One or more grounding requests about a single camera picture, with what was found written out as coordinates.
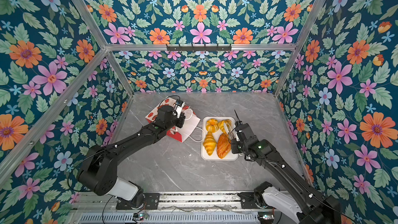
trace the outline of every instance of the light blue flower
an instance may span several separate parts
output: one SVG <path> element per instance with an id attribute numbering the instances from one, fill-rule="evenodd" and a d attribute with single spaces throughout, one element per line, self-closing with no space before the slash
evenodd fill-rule
<path id="1" fill-rule="evenodd" d="M 21 93 L 21 87 L 17 87 L 17 85 L 14 85 L 14 88 L 10 88 L 10 92 L 14 92 L 14 95 L 17 95 L 17 93 Z"/>
<path id="2" fill-rule="evenodd" d="M 11 29 L 13 29 L 14 27 L 13 26 L 11 26 L 10 24 L 11 24 L 11 22 L 4 22 L 3 20 L 1 21 L 4 25 L 3 25 L 3 29 L 7 29 L 8 31 L 11 31 Z"/>
<path id="3" fill-rule="evenodd" d="M 381 39 L 384 39 L 383 43 L 386 41 L 391 42 L 391 38 L 395 36 L 395 34 L 390 35 L 390 31 L 387 31 L 387 34 L 384 37 L 381 37 Z"/>
<path id="4" fill-rule="evenodd" d="M 367 109 L 366 112 L 371 112 L 371 113 L 373 113 L 373 111 L 376 110 L 376 108 L 373 107 L 372 103 L 370 103 L 369 106 L 365 106 L 365 108 Z"/>
<path id="5" fill-rule="evenodd" d="M 11 112 L 11 115 L 14 115 L 15 112 L 19 112 L 17 107 L 18 105 L 14 105 L 13 107 L 11 105 L 7 105 L 8 110 L 6 111 L 6 113 Z"/>

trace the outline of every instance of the pink flower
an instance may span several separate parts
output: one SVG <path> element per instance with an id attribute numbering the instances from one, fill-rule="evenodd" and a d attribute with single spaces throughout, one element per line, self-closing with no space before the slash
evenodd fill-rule
<path id="1" fill-rule="evenodd" d="M 148 61 L 148 59 L 145 59 L 144 65 L 145 65 L 145 67 L 151 68 L 153 66 L 153 63 L 151 60 Z"/>
<path id="2" fill-rule="evenodd" d="M 359 188 L 359 191 L 361 192 L 361 194 L 363 194 L 364 192 L 366 192 L 367 194 L 370 194 L 371 191 L 369 190 L 369 186 L 371 185 L 370 182 L 368 181 L 364 181 L 365 178 L 363 178 L 363 175 L 359 175 L 359 178 L 357 176 L 354 176 L 355 179 L 355 183 L 354 186 Z"/>
<path id="3" fill-rule="evenodd" d="M 252 56 L 256 56 L 256 53 L 254 50 L 245 50 L 243 56 L 246 56 L 248 59 L 250 59 Z"/>
<path id="4" fill-rule="evenodd" d="M 237 51 L 237 50 L 233 50 L 233 51 L 231 50 L 230 52 L 225 53 L 225 54 L 224 54 L 224 57 L 228 57 L 228 60 L 231 61 L 232 58 L 237 58 L 237 57 L 238 57 L 238 56 L 236 55 L 238 52 L 239 52 L 239 51 Z"/>
<path id="5" fill-rule="evenodd" d="M 40 143 L 44 144 L 46 142 L 47 138 L 53 138 L 54 137 L 54 133 L 50 132 L 50 131 L 54 130 L 54 128 L 55 128 L 54 124 L 51 124 L 48 127 L 47 132 L 44 133 L 44 135 L 40 137 Z"/>
<path id="6" fill-rule="evenodd" d="M 310 65 L 308 67 L 308 65 L 305 66 L 305 71 L 302 72 L 302 74 L 304 75 L 304 80 L 311 80 L 311 76 L 314 74 L 312 70 L 312 65 Z"/>
<path id="7" fill-rule="evenodd" d="M 190 65 L 191 63 L 190 62 L 188 62 L 186 59 L 183 61 L 183 62 L 181 62 L 181 67 L 183 67 L 183 68 L 187 68 L 187 67 L 191 67 L 191 65 Z"/>
<path id="8" fill-rule="evenodd" d="M 337 62 L 336 56 L 329 56 L 329 61 L 326 62 L 326 65 L 328 65 L 328 69 L 330 69 L 331 67 L 334 68 L 335 67 L 335 63 Z"/>
<path id="9" fill-rule="evenodd" d="M 302 89 L 302 94 L 305 96 L 305 97 L 308 97 L 308 95 L 310 94 L 310 87 L 308 87 L 307 85 Z"/>
<path id="10" fill-rule="evenodd" d="M 130 26 L 129 27 L 124 27 L 125 28 L 125 32 L 124 34 L 128 34 L 129 37 L 135 37 L 135 29 L 132 29 Z"/>
<path id="11" fill-rule="evenodd" d="M 201 44 L 203 44 L 203 42 L 210 42 L 210 38 L 208 37 L 208 35 L 210 35 L 212 33 L 211 29 L 206 29 L 205 30 L 205 25 L 202 22 L 199 22 L 197 25 L 198 29 L 192 29 L 190 30 L 191 34 L 194 35 L 195 37 L 192 39 L 193 43 L 197 43 L 200 41 Z"/>
<path id="12" fill-rule="evenodd" d="M 106 63 L 108 62 L 108 60 L 106 58 L 103 58 L 101 61 L 101 64 L 99 65 L 99 68 L 101 70 L 103 70 L 104 68 L 107 68 L 108 66 L 106 65 Z"/>
<path id="13" fill-rule="evenodd" d="M 365 164 L 365 169 L 368 173 L 372 172 L 372 166 L 376 169 L 381 168 L 380 164 L 377 161 L 373 160 L 373 158 L 377 157 L 376 151 L 370 151 L 368 153 L 368 148 L 366 148 L 365 145 L 361 146 L 361 151 L 362 152 L 360 152 L 359 150 L 354 151 L 356 156 L 360 157 L 357 160 L 357 165 L 363 166 Z"/>
<path id="14" fill-rule="evenodd" d="M 178 51 L 166 51 L 166 53 L 168 54 L 167 58 L 173 58 L 174 61 L 177 60 L 177 57 L 181 57 L 181 54 L 178 53 Z"/>
<path id="15" fill-rule="evenodd" d="M 254 67 L 260 67 L 260 66 L 261 66 L 260 58 L 258 58 L 257 60 L 253 60 L 252 65 L 253 65 Z"/>
<path id="16" fill-rule="evenodd" d="M 74 127 L 74 124 L 71 124 L 71 122 L 70 121 L 68 121 L 67 123 L 65 123 L 65 122 L 63 122 L 62 123 L 62 128 L 61 128 L 61 132 L 64 132 L 64 135 L 66 136 L 67 134 L 68 134 L 68 132 L 69 133 L 72 133 L 73 132 L 73 130 L 72 130 L 72 128 Z"/>
<path id="17" fill-rule="evenodd" d="M 298 55 L 298 57 L 296 58 L 295 62 L 296 62 L 296 68 L 298 68 L 299 70 L 301 69 L 301 66 L 304 65 L 304 55 Z"/>
<path id="18" fill-rule="evenodd" d="M 97 74 L 98 74 L 98 72 L 94 70 L 94 71 L 92 72 L 92 74 L 88 77 L 88 81 L 89 81 L 89 82 L 90 82 L 91 80 L 96 81 L 96 80 L 97 80 L 97 77 L 96 77 Z"/>
<path id="19" fill-rule="evenodd" d="M 339 137 L 344 136 L 344 141 L 346 144 L 349 143 L 349 139 L 351 138 L 352 140 L 357 140 L 357 136 L 353 133 L 357 129 L 357 125 L 351 124 L 350 126 L 348 125 L 348 119 L 344 120 L 344 125 L 342 123 L 337 123 L 337 127 L 340 128 L 341 131 L 337 133 Z"/>
<path id="20" fill-rule="evenodd" d="M 345 76 L 351 71 L 352 65 L 345 65 L 341 70 L 341 62 L 337 61 L 335 66 L 335 71 L 328 71 L 328 77 L 333 79 L 329 82 L 328 88 L 334 88 L 336 86 L 336 92 L 340 94 L 343 91 L 343 85 L 349 86 L 352 84 L 352 80 L 350 77 Z"/>
<path id="21" fill-rule="evenodd" d="M 68 74 L 65 71 L 60 71 L 57 73 L 57 65 L 55 62 L 50 62 L 50 71 L 48 71 L 47 68 L 42 65 L 38 65 L 37 67 L 44 76 L 36 75 L 33 77 L 32 81 L 40 85 L 46 83 L 46 85 L 43 87 L 44 95 L 51 94 L 52 88 L 54 88 L 57 93 L 62 93 L 65 90 L 67 85 L 65 82 L 61 81 L 61 79 L 65 79 Z"/>
<path id="22" fill-rule="evenodd" d="M 326 132 L 327 135 L 330 135 L 330 132 L 333 131 L 333 128 L 330 127 L 331 122 L 326 121 L 326 119 L 324 119 L 324 124 L 321 124 L 321 126 L 323 127 L 322 132 Z"/>
<path id="23" fill-rule="evenodd" d="M 220 28 L 220 31 L 226 30 L 227 26 L 228 26 L 228 24 L 225 22 L 225 20 L 222 20 L 222 22 L 218 21 L 217 28 Z"/>
<path id="24" fill-rule="evenodd" d="M 15 176 L 20 177 L 23 173 L 23 171 L 26 169 L 34 169 L 35 168 L 35 163 L 31 162 L 32 160 L 35 160 L 39 156 L 39 153 L 35 152 L 27 156 L 22 162 L 19 164 L 17 169 L 15 170 Z"/>
<path id="25" fill-rule="evenodd" d="M 153 57 L 155 60 L 157 60 L 158 57 L 162 57 L 162 54 L 160 51 L 149 51 L 149 57 Z"/>
<path id="26" fill-rule="evenodd" d="M 98 89 L 95 86 L 88 87 L 88 90 L 89 90 L 88 94 L 91 95 L 91 97 L 94 98 L 98 95 L 97 93 Z"/>
<path id="27" fill-rule="evenodd" d="M 57 59 L 54 60 L 55 63 L 57 63 L 57 68 L 62 68 L 62 69 L 66 69 L 65 66 L 69 65 L 69 63 L 67 63 L 65 61 L 65 57 L 63 56 L 62 58 L 60 56 L 57 56 Z"/>
<path id="28" fill-rule="evenodd" d="M 182 21 L 176 20 L 176 22 L 174 23 L 174 27 L 176 28 L 176 30 L 182 31 L 182 29 L 185 28 L 185 25 L 182 24 Z"/>
<path id="29" fill-rule="evenodd" d="M 118 27 L 116 30 L 116 27 L 112 23 L 108 23 L 108 27 L 110 28 L 110 30 L 105 29 L 103 31 L 105 32 L 105 34 L 112 36 L 112 43 L 119 42 L 120 44 L 125 44 L 125 41 L 131 40 L 131 38 L 129 38 L 128 36 L 123 35 L 125 33 L 124 27 Z"/>
<path id="30" fill-rule="evenodd" d="M 362 89 L 359 92 L 365 93 L 365 97 L 368 97 L 369 93 L 371 93 L 371 94 L 376 93 L 376 91 L 373 89 L 377 85 L 376 82 L 371 83 L 371 80 L 367 79 L 366 84 L 361 83 L 360 85 L 361 85 Z"/>
<path id="31" fill-rule="evenodd" d="M 29 95 L 30 97 L 32 97 L 33 99 L 36 98 L 36 94 L 41 94 L 39 88 L 40 85 L 35 85 L 34 82 L 30 81 L 29 85 L 24 84 L 22 85 L 23 88 L 25 88 L 25 92 L 23 92 L 24 95 Z"/>
<path id="32" fill-rule="evenodd" d="M 220 59 L 217 62 L 214 62 L 214 64 L 216 64 L 217 68 L 225 67 L 224 61 L 221 61 Z"/>
<path id="33" fill-rule="evenodd" d="M 290 22 L 286 25 L 286 29 L 279 26 L 277 31 L 279 35 L 275 35 L 272 40 L 276 41 L 279 40 L 278 43 L 284 43 L 285 41 L 287 43 L 290 43 L 293 41 L 293 38 L 291 35 L 296 34 L 299 30 L 298 29 L 292 29 L 293 28 L 293 22 Z"/>
<path id="34" fill-rule="evenodd" d="M 297 139 L 297 133 L 299 132 L 298 130 L 295 130 L 295 128 L 293 127 L 293 125 L 291 124 L 291 122 L 290 122 L 290 124 L 289 123 L 287 123 L 287 125 L 289 126 L 289 128 L 290 128 L 290 133 L 292 134 L 292 137 L 293 137 L 293 140 L 296 142 L 296 143 L 298 143 L 299 142 L 299 140 Z"/>
<path id="35" fill-rule="evenodd" d="M 277 33 L 277 28 L 272 25 L 271 28 L 267 30 L 267 32 L 267 36 L 271 35 L 273 37 L 273 35 Z"/>

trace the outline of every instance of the bread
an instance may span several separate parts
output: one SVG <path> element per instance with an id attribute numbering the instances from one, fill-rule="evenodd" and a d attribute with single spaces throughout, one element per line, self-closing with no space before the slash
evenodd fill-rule
<path id="1" fill-rule="evenodd" d="M 208 132 L 205 141 L 203 142 L 203 146 L 206 149 L 206 152 L 209 156 L 213 154 L 214 149 L 216 148 L 216 140 L 213 137 L 213 134 L 211 132 Z"/>
<path id="2" fill-rule="evenodd" d="M 226 134 L 222 133 L 218 138 L 217 156 L 223 159 L 231 151 L 231 144 Z"/>

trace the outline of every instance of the aluminum frame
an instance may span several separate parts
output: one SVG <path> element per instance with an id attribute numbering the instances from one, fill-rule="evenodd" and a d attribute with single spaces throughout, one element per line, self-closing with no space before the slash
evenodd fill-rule
<path id="1" fill-rule="evenodd" d="M 302 47 L 304 46 L 305 41 L 307 40 L 312 26 L 314 25 L 316 18 L 318 17 L 322 7 L 324 6 L 326 0 L 315 0 L 312 6 L 312 10 L 308 15 L 307 21 L 304 24 L 304 27 L 301 29 L 300 35 L 297 38 L 296 42 L 296 50 L 291 54 L 289 60 L 287 61 L 285 68 L 279 78 L 278 87 L 274 92 L 274 96 L 278 97 L 279 92 L 281 91 L 283 84 L 285 84 L 290 71 L 292 70 L 296 58 L 299 56 Z"/>

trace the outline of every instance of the wall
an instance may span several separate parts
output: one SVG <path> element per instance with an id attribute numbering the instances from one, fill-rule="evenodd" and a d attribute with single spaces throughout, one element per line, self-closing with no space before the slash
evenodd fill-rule
<path id="1" fill-rule="evenodd" d="M 397 9 L 327 0 L 279 95 L 314 186 L 356 223 L 398 222 Z"/>

